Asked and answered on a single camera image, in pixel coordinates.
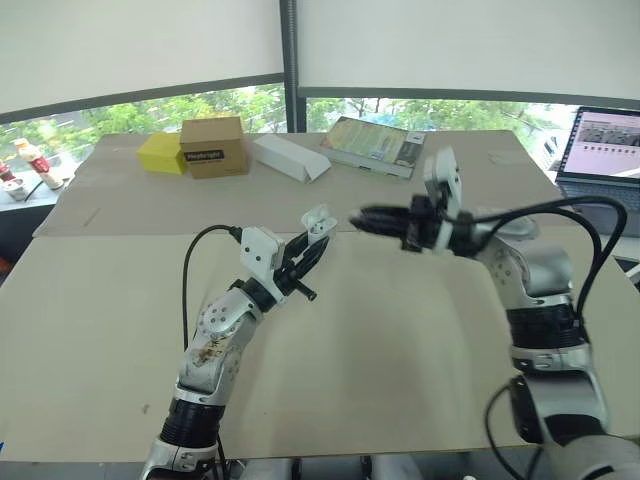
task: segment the laptop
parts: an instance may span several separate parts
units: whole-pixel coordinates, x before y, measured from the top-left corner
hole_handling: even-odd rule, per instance
[[[580,107],[556,184],[569,197],[603,195],[627,207],[623,235],[640,237],[640,112]],[[616,213],[606,205],[574,207],[601,234],[610,234]]]

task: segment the cup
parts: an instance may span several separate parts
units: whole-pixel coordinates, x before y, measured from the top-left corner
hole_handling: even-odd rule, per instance
[[[27,198],[27,190],[24,188],[24,182],[20,178],[9,180],[2,183],[2,189],[7,192],[16,202],[21,202]]]

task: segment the dark cylinder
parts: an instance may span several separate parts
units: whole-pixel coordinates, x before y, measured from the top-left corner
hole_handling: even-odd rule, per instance
[[[585,343],[571,305],[507,310],[514,347],[563,348]]]
[[[204,448],[215,445],[224,407],[173,399],[160,440],[171,445]]]

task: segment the label on box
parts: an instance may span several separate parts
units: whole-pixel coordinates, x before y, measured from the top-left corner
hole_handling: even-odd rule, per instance
[[[204,152],[185,152],[187,162],[219,162],[224,159],[224,150],[206,150]]]
[[[424,143],[425,136],[426,136],[425,132],[409,132],[407,133],[407,138],[405,138],[404,141],[422,145]]]

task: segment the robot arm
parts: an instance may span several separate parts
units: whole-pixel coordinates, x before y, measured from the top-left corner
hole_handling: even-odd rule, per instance
[[[461,211],[459,169],[450,148],[427,159],[424,180],[429,197],[414,196],[409,208],[365,207],[351,222],[400,238],[404,250],[450,249],[481,262],[510,324],[511,361],[520,374],[509,393],[520,436],[544,446],[560,480],[640,478],[640,449],[605,433],[608,412],[585,327],[572,305],[566,252],[544,244],[526,217],[497,225],[476,223]]]
[[[236,280],[221,299],[200,312],[169,415],[141,480],[200,479],[215,465],[220,420],[244,349],[264,313],[284,303],[294,290],[309,300],[316,297],[301,279],[323,255],[337,222],[326,206],[311,210],[302,222],[307,231],[287,244],[264,227],[243,229],[241,261],[251,278]]]

